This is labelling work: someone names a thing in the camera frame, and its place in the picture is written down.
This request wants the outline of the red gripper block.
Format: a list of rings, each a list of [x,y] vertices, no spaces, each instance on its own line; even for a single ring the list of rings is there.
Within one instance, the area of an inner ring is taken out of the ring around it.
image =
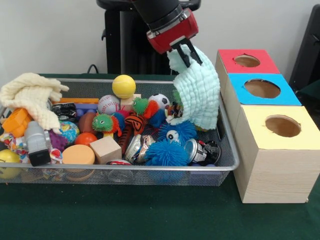
[[[190,56],[202,65],[202,60],[189,40],[199,32],[198,24],[193,12],[189,8],[183,10],[182,16],[170,25],[156,31],[149,30],[146,33],[151,46],[159,54],[163,54],[172,49],[172,46],[183,39],[186,44],[179,44],[173,47],[171,51],[172,58],[185,68],[191,65]]]

